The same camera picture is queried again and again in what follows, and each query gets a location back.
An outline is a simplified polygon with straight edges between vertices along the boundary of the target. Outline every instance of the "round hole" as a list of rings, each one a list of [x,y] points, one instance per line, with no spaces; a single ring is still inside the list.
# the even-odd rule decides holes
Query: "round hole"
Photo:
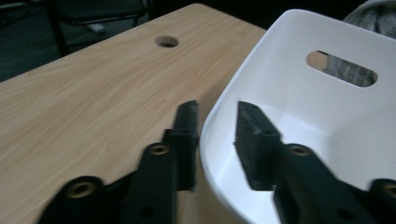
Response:
[[[154,216],[154,209],[150,206],[146,206],[139,211],[139,216],[141,217],[152,217]]]
[[[73,185],[68,191],[69,198],[83,198],[91,195],[96,189],[96,186],[91,182],[81,182]]]
[[[168,153],[169,147],[166,146],[156,146],[151,149],[151,154],[159,156]]]
[[[384,186],[385,192],[392,198],[396,199],[396,185],[395,184],[386,184]]]
[[[297,156],[309,155],[309,150],[303,147],[291,147],[290,151]]]
[[[174,48],[178,45],[178,40],[172,36],[163,35],[155,39],[155,43],[164,48]]]
[[[353,220],[355,219],[355,216],[345,208],[338,208],[337,209],[337,215],[341,217],[344,220]]]

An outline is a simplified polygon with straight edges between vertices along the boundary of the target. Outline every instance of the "chair leg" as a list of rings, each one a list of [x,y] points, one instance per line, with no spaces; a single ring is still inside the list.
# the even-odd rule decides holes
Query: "chair leg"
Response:
[[[64,34],[62,32],[61,24],[57,20],[56,16],[53,15],[49,10],[47,10],[47,15],[49,18],[49,25],[55,38],[56,46],[58,48],[59,54],[61,57],[69,54],[69,50],[67,49],[66,40],[64,38]]]
[[[138,17],[135,17],[135,18],[134,18],[134,25],[133,25],[132,28],[136,27],[136,25],[137,25],[138,22],[139,22],[139,18],[138,18]]]

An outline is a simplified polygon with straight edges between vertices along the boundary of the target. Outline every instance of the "fabric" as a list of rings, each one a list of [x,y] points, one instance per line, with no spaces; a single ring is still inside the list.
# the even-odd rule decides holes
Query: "fabric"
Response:
[[[347,15],[344,21],[396,39],[396,1],[369,0]],[[329,56],[324,72],[360,87],[371,86],[376,81],[373,71],[333,56]]]

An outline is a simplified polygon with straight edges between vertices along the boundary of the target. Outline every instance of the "black plastic part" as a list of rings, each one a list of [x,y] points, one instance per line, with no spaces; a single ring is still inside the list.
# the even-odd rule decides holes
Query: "black plastic part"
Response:
[[[166,143],[148,146],[130,183],[120,223],[175,223],[176,191],[177,152]]]
[[[275,172],[282,182],[275,190],[282,223],[376,223],[310,148],[289,144],[277,150]],[[282,194],[286,190],[289,197]]]
[[[195,150],[198,146],[198,104],[189,101],[177,109],[174,128],[165,130],[163,142],[177,149],[177,190],[195,186]]]
[[[181,105],[174,128],[144,150],[136,171],[109,185],[94,176],[68,182],[38,223],[176,223],[176,191],[195,186],[197,118],[195,101]]]
[[[95,176],[81,176],[71,180],[47,205],[38,223],[117,223],[122,208],[121,200],[133,176],[134,173],[131,173],[106,186]],[[86,196],[81,194],[84,191],[88,193]]]
[[[254,190],[273,190],[275,148],[282,146],[280,133],[260,109],[250,103],[238,103],[235,148]]]
[[[395,198],[385,197],[375,183],[369,193],[344,184],[310,148],[284,145],[255,105],[239,102],[237,118],[235,148],[247,182],[254,190],[276,185],[274,200],[282,223],[390,223],[376,218],[374,207],[382,204],[386,208],[377,209],[394,216]]]

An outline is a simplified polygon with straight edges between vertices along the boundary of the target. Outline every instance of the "wooden table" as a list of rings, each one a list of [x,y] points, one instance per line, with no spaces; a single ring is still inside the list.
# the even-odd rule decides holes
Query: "wooden table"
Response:
[[[201,127],[263,34],[190,5],[1,83],[0,223],[34,223],[77,176],[130,173],[183,102],[198,101]],[[178,46],[158,46],[164,35]]]

